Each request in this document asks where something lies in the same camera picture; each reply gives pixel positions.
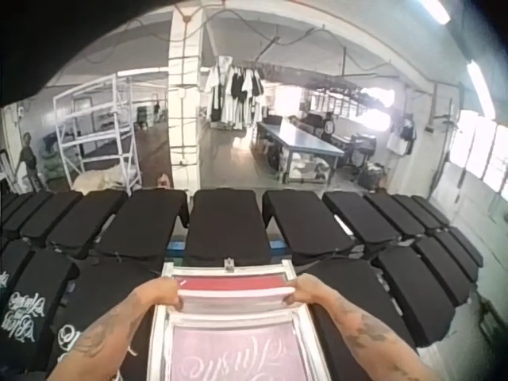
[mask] black t-shirt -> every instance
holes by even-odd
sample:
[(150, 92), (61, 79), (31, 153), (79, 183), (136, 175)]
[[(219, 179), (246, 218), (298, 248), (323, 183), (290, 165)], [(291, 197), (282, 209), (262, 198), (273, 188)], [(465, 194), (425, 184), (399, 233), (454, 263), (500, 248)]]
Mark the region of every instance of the black t-shirt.
[(33, 154), (33, 151), (30, 147), (23, 147), (19, 154), (20, 163), (25, 163), (28, 169), (36, 169), (37, 168), (37, 158)]

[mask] screen printing press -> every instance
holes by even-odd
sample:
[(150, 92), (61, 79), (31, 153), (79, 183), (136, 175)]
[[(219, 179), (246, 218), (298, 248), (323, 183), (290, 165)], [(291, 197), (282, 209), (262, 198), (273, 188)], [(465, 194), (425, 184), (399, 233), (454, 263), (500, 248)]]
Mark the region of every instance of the screen printing press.
[(176, 267), (162, 276), (179, 281), (183, 309), (157, 306), (148, 381), (329, 381), (306, 305), (287, 306), (296, 274), (281, 264)]

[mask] forearm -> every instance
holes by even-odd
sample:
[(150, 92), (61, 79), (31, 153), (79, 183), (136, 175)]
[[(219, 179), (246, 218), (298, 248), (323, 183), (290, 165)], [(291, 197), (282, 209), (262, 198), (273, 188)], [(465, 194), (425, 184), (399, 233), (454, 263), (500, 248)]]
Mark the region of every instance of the forearm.
[(143, 287), (138, 287), (85, 330), (48, 381), (110, 381), (152, 304)]
[(320, 301), (349, 350), (374, 381), (436, 381), (417, 353), (388, 326), (335, 291)]

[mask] tattooed arm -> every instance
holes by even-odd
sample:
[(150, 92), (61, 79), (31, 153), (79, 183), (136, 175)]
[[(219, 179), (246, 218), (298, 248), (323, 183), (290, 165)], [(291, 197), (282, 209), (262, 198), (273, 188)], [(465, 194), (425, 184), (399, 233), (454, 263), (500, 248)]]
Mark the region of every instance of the tattooed arm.
[(48, 381), (113, 379), (143, 316), (155, 304), (181, 307), (177, 291), (177, 282), (166, 277), (136, 288), (85, 330)]
[(374, 381), (439, 380), (394, 331), (318, 278), (300, 275), (289, 286), (296, 291), (288, 303), (317, 303), (326, 309), (351, 354)]

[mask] clothing rack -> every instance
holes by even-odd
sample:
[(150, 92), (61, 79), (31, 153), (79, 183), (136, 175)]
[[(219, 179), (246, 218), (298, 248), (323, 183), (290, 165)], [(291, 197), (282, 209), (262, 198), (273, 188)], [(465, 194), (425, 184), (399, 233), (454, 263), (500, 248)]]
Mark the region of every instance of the clothing rack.
[(233, 58), (219, 56), (206, 81), (211, 94), (206, 118), (212, 128), (246, 129), (262, 119), (264, 88), (256, 69), (233, 65)]

